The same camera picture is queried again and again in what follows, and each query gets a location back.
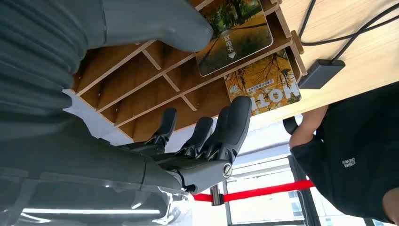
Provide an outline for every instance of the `red barrier tape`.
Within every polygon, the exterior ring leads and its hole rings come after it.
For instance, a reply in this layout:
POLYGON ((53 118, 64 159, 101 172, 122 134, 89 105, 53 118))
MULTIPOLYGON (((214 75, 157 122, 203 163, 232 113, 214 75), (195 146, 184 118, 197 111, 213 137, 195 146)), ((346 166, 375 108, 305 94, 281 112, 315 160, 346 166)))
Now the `red barrier tape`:
MULTIPOLYGON (((295 191, 295 190, 304 190, 304 189, 308 189, 311 187, 314 187, 314 184, 310 180, 302 180, 302 181, 297 181, 297 182, 293 182, 293 183, 289 183, 289 184, 285 184, 285 185, 277 185, 277 186, 264 187, 264 188, 249 190, 249 191, 225 194, 225 195, 223 195, 223 198, 224 198, 225 202, 229 202, 229 201, 233 201, 233 200, 246 199, 246 198, 250 198, 250 197, 274 194, 274 193, 279 193, 279 192, 290 192, 290 191, 295 191)), ((194 195, 194 200, 212 202, 212 195, 210 195, 210 194, 194 195)))

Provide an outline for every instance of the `wooden table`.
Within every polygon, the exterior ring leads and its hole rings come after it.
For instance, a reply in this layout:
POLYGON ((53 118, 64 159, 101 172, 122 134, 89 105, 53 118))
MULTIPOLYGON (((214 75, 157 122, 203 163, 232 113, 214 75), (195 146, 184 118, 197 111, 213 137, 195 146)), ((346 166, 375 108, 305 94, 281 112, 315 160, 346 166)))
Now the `wooden table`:
MULTIPOLYGON (((317 0, 303 41, 318 41, 356 32, 368 20, 398 0, 317 0)), ((309 0, 283 0, 280 5, 291 30, 299 32, 309 0)), ((394 10, 375 24, 399 14, 394 10)), ((331 59, 347 41, 304 47, 309 68, 316 59, 331 59)), ((399 20, 360 35, 340 58, 346 63, 322 89, 302 89, 302 100, 252 117, 251 124, 268 124, 320 106, 399 81, 399 20)))

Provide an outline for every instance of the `card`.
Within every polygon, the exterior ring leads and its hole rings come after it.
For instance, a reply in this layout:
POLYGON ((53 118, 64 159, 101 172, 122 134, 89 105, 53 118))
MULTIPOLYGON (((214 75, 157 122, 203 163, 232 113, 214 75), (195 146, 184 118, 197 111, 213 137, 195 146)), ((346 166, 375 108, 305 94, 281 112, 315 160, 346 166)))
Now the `card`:
POLYGON ((200 13, 213 28, 210 43, 195 54, 206 76, 273 43, 259 0, 214 0, 200 13))
POLYGON ((226 75, 224 81, 230 101, 238 96, 251 98, 252 115, 301 100, 285 50, 280 50, 226 75))

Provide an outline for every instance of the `wooden shelf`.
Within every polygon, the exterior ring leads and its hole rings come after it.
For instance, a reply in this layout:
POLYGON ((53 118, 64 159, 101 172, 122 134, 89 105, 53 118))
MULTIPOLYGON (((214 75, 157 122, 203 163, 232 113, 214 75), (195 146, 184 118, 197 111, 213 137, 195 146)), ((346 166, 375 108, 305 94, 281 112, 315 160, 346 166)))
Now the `wooden shelf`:
MULTIPOLYGON (((190 0, 197 10, 212 0, 190 0)), ((194 53, 183 52, 160 41, 91 50, 74 75, 75 90, 134 141, 154 133, 165 109, 177 110, 176 129, 190 126, 204 116, 216 116, 230 104, 224 76, 286 50, 297 79, 306 73, 278 1, 261 0, 273 44, 206 77, 198 71, 194 53)))
POLYGON ((139 53, 104 81, 98 111, 102 112, 160 76, 147 57, 139 53))
POLYGON ((159 77, 121 101, 115 125, 121 126, 176 98, 176 91, 164 77, 159 77))
POLYGON ((176 129, 182 129, 195 124, 203 116, 217 116, 223 107, 230 104, 223 78, 190 93, 187 98, 199 107, 198 110, 193 111, 182 98, 178 98, 121 126, 120 129, 128 133, 129 129, 134 128, 133 133, 130 133, 133 140, 145 141, 159 127, 162 113, 167 108, 173 107, 177 110, 176 129))
POLYGON ((154 41, 148 41, 140 45, 131 44, 98 49, 90 64, 82 69, 77 95, 80 96, 95 86, 99 81, 151 45, 152 42, 154 41))

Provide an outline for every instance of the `black cable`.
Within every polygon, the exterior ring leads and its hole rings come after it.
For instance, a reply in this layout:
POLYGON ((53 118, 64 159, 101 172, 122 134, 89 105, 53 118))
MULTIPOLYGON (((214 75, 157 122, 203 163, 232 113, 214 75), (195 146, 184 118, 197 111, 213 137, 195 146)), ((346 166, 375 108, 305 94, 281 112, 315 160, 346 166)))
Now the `black cable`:
MULTIPOLYGON (((399 3, 393 5, 392 7, 389 7, 388 9, 386 9, 384 12, 378 14, 377 16, 375 16, 373 19, 371 19, 369 22, 367 22, 365 25, 363 25, 360 30, 364 30, 366 28, 368 28, 370 25, 372 25, 375 21, 379 20, 381 17, 385 16, 386 14, 394 11, 395 9, 399 8, 399 3)), ((355 41, 355 39, 358 37, 358 35, 352 37, 348 43, 345 44, 345 46, 341 49, 341 51, 339 51, 339 53, 333 58, 333 61, 337 60, 344 52, 345 50, 352 44, 353 41, 355 41)))
POLYGON ((327 43, 331 43, 331 42, 336 42, 336 41, 341 41, 341 40, 345 40, 345 39, 349 39, 348 43, 345 44, 345 46, 341 49, 341 51, 338 52, 338 54, 332 59, 332 61, 337 60, 344 52, 345 50, 352 44, 352 42, 360 35, 363 33, 366 33, 368 31, 371 31, 375 28, 381 27, 383 25, 386 25, 394 20, 399 19, 399 15, 395 16, 387 21, 384 21, 382 23, 379 23, 377 25, 371 26, 369 27, 371 24, 373 24, 375 21, 379 20, 381 17, 385 16, 386 14, 392 12, 393 10, 399 8, 399 3, 393 5, 392 7, 389 7, 387 10, 385 10, 384 12, 378 14, 377 16, 375 16, 374 18, 372 18, 369 22, 367 22, 364 26, 362 26, 356 33, 350 34, 350 35, 346 35, 343 37, 339 37, 339 38, 335 38, 335 39, 330 39, 330 40, 323 40, 323 41, 317 41, 317 42, 303 42, 301 40, 301 37, 303 35, 303 32, 305 30, 306 24, 308 23, 310 14, 313 10, 314 4, 316 3, 316 0, 311 0, 308 11, 306 12, 305 18, 303 20, 303 25, 301 27, 301 30, 299 31, 298 37, 299 40, 301 41, 301 44, 303 46, 317 46, 317 45, 323 45, 323 44, 327 44, 327 43))
POLYGON ((396 20, 396 19, 398 19, 398 18, 399 18, 399 15, 394 16, 393 18, 391 18, 391 19, 389 19, 389 20, 387 20, 387 21, 384 21, 384 22, 382 22, 382 23, 376 24, 376 25, 371 26, 371 27, 369 27, 369 28, 366 28, 366 29, 364 29, 364 30, 359 30, 359 31, 356 32, 356 33, 349 34, 349 35, 346 35, 346 36, 342 36, 342 37, 339 37, 339 38, 329 39, 329 40, 324 40, 324 41, 315 41, 315 42, 303 42, 303 41, 301 41, 301 44, 302 44, 303 46, 318 46, 318 45, 328 44, 328 43, 331 43, 331 42, 342 41, 342 40, 349 39, 349 38, 352 38, 352 37, 354 37, 354 36, 357 36, 357 35, 366 33, 366 32, 368 32, 368 31, 371 31, 371 30, 375 29, 375 28, 384 26, 384 25, 386 25, 386 24, 388 24, 388 23, 390 23, 390 22, 392 22, 392 21, 394 21, 394 20, 396 20))

